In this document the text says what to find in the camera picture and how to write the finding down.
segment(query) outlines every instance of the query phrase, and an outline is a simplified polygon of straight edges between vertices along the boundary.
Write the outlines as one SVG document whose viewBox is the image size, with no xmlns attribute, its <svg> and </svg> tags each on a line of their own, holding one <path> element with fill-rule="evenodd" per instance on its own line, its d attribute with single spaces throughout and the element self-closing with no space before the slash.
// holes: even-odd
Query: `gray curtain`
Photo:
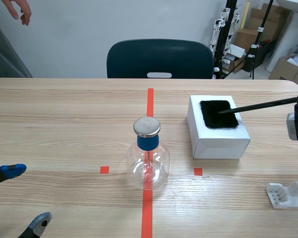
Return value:
<svg viewBox="0 0 298 238">
<path fill-rule="evenodd" d="M 0 77 L 32 78 L 12 45 L 0 30 Z"/>
</svg>

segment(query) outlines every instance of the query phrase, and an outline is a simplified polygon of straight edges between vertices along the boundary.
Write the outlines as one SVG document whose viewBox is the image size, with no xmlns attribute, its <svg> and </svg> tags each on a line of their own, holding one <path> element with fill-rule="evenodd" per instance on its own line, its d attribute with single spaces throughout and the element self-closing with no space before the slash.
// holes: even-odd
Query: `white sink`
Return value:
<svg viewBox="0 0 298 238">
<path fill-rule="evenodd" d="M 291 21 L 283 37 L 279 41 L 269 64 L 266 66 L 268 72 L 272 72 L 280 57 L 293 53 L 298 44 L 298 0 L 277 0 L 277 3 L 289 10 L 292 10 Z"/>
<path fill-rule="evenodd" d="M 279 6 L 298 12 L 298 0 L 277 0 Z"/>
</svg>

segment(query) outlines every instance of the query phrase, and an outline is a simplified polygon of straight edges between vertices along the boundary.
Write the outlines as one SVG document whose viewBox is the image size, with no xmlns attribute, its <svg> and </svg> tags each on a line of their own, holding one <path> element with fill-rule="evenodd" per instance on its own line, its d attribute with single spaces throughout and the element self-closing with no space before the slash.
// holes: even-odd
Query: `black foam pad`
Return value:
<svg viewBox="0 0 298 238">
<path fill-rule="evenodd" d="M 238 126 L 234 113 L 218 113 L 231 109 L 228 101 L 201 101 L 200 105 L 205 125 L 208 128 L 236 128 Z"/>
</svg>

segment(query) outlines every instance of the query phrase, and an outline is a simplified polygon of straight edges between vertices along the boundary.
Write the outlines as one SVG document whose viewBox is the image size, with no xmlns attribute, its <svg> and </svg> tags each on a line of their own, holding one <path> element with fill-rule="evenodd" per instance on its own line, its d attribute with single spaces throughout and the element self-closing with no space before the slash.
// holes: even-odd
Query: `red tape line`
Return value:
<svg viewBox="0 0 298 238">
<path fill-rule="evenodd" d="M 147 102 L 147 117 L 153 117 L 153 88 L 148 89 L 148 102 Z M 150 154 L 150 161 L 153 163 L 153 156 Z M 145 153 L 145 163 L 148 162 L 148 153 Z M 152 187 L 152 169 L 147 170 L 145 173 L 144 187 Z M 141 238 L 152 238 L 152 201 L 153 191 L 143 191 L 143 217 L 142 217 L 142 228 Z"/>
</svg>

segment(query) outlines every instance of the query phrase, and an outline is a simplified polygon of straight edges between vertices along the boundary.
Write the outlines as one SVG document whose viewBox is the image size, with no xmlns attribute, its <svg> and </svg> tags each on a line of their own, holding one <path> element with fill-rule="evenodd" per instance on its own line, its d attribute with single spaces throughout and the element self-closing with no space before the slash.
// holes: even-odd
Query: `glass flask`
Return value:
<svg viewBox="0 0 298 238">
<path fill-rule="evenodd" d="M 170 154 L 159 141 L 160 122 L 143 117 L 134 123 L 137 141 L 127 153 L 127 175 L 138 188 L 151 190 L 162 187 L 170 173 Z"/>
</svg>

